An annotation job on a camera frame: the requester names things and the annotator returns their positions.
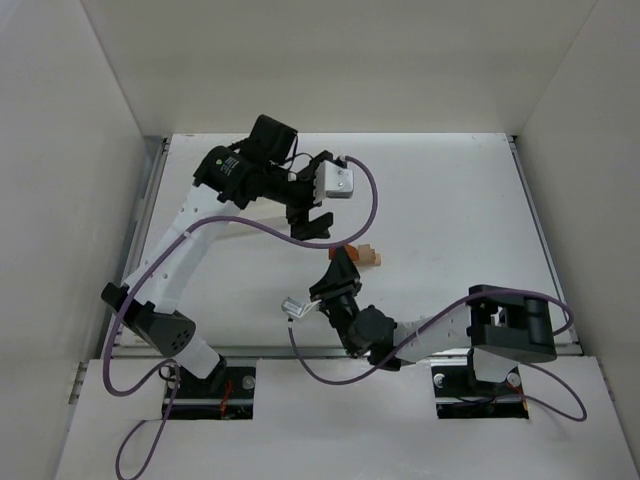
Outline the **orange triangular wood block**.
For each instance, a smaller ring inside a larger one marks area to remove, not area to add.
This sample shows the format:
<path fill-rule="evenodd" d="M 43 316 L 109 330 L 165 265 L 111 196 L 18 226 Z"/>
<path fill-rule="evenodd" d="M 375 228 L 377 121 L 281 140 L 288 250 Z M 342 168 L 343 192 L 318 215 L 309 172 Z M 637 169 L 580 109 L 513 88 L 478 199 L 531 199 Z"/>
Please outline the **orange triangular wood block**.
<path fill-rule="evenodd" d="M 331 248 L 328 252 L 328 258 L 333 260 L 337 255 L 339 250 L 344 250 L 345 253 L 349 256 L 350 260 L 353 262 L 357 262 L 359 260 L 359 251 L 358 249 L 350 244 L 343 245 L 337 248 Z"/>

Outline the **light wood cube block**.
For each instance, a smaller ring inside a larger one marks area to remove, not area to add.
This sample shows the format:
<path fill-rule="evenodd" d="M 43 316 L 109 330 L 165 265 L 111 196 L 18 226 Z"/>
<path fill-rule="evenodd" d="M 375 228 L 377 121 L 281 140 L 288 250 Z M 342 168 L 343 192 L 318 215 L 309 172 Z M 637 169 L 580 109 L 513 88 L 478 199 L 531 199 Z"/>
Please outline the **light wood cube block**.
<path fill-rule="evenodd" d="M 360 257 L 374 256 L 376 254 L 370 244 L 360 244 L 358 246 L 358 252 Z"/>

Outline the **long light wood block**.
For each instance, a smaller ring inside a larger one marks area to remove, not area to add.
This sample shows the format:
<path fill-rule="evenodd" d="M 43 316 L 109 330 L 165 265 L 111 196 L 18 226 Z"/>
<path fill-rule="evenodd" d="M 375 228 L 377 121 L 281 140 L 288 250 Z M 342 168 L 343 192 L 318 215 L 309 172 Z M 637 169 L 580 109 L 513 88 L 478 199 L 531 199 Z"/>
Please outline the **long light wood block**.
<path fill-rule="evenodd" d="M 374 256 L 368 256 L 368 257 L 359 256 L 358 264 L 361 266 L 380 266 L 381 255 L 379 253 L 376 253 Z"/>

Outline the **white plastic tray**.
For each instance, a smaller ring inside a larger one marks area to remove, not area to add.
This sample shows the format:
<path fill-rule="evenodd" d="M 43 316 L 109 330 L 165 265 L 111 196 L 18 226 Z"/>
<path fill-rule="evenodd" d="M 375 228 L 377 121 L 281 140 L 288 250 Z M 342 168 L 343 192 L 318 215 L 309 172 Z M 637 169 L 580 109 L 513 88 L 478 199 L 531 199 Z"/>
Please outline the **white plastic tray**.
<path fill-rule="evenodd" d="M 289 234 L 289 224 L 285 216 L 285 207 L 275 202 L 259 201 L 249 205 L 240 212 L 242 218 L 270 227 L 285 235 Z M 242 238 L 262 234 L 263 231 L 254 227 L 231 222 L 223 228 L 216 237 L 217 240 Z"/>

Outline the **striped dark wood block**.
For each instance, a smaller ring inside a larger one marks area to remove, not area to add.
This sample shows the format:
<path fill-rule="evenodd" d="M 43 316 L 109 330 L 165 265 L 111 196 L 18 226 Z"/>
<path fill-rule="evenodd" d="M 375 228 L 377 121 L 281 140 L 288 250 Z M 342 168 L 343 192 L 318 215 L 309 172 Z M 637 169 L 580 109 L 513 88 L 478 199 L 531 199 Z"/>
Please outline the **striped dark wood block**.
<path fill-rule="evenodd" d="M 362 265 L 376 265 L 379 260 L 377 252 L 368 244 L 357 247 L 357 261 Z"/>

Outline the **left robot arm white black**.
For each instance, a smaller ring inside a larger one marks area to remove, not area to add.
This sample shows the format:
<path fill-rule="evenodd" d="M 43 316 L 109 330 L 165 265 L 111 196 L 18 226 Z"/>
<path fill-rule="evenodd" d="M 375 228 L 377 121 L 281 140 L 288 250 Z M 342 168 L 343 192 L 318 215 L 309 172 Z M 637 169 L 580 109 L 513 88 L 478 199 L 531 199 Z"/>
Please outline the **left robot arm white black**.
<path fill-rule="evenodd" d="M 126 327 L 153 347 L 166 362 L 205 383 L 216 381 L 225 359 L 207 344 L 193 320 L 177 307 L 213 242 L 231 223 L 273 236 L 279 231 L 242 217 L 250 203 L 267 199 L 286 210 L 290 228 L 283 240 L 303 248 L 321 248 L 333 224 L 332 214 L 310 219 L 311 209 L 334 193 L 332 171 L 342 162 L 329 152 L 313 156 L 299 172 L 287 168 L 298 132 L 261 115 L 249 135 L 228 146 L 213 147 L 200 162 L 178 214 L 140 266 L 120 284 L 107 284 L 102 300 L 115 314 L 107 345 L 114 346 Z"/>

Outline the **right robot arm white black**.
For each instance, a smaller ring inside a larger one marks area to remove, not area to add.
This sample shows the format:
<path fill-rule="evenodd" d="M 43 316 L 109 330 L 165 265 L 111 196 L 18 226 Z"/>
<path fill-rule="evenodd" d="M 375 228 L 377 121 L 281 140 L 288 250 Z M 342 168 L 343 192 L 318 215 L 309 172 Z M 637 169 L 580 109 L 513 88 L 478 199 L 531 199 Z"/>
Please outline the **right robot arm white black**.
<path fill-rule="evenodd" d="M 347 355 L 366 356 L 374 371 L 398 371 L 436 353 L 466 349 L 476 378 L 498 383 L 520 364 L 557 358 L 549 306 L 560 302 L 549 295 L 475 285 L 431 317 L 400 322 L 373 305 L 359 307 L 360 290 L 359 271 L 340 247 L 309 294 Z"/>

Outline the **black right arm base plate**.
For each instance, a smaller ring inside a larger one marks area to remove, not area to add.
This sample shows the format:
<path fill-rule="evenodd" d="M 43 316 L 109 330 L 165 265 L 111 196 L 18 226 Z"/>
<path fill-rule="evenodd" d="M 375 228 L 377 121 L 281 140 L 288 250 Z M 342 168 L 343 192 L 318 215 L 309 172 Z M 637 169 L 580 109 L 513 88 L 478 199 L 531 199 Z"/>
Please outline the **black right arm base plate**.
<path fill-rule="evenodd" d="M 517 368 L 501 382 L 477 380 L 468 365 L 434 365 L 431 371 L 441 420 L 529 418 Z"/>

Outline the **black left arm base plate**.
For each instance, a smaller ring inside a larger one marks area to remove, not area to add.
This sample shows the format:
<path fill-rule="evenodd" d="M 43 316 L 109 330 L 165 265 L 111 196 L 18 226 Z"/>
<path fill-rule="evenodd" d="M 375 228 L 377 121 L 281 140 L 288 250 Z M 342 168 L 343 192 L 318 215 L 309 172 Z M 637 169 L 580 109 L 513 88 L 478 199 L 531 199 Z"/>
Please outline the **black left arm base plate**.
<path fill-rule="evenodd" d="M 165 382 L 161 415 L 169 411 L 169 420 L 251 420 L 254 414 L 256 368 L 229 366 L 218 383 L 198 379 L 180 368 L 179 387 L 172 406 L 169 401 L 175 386 L 175 370 L 164 368 L 159 376 Z"/>

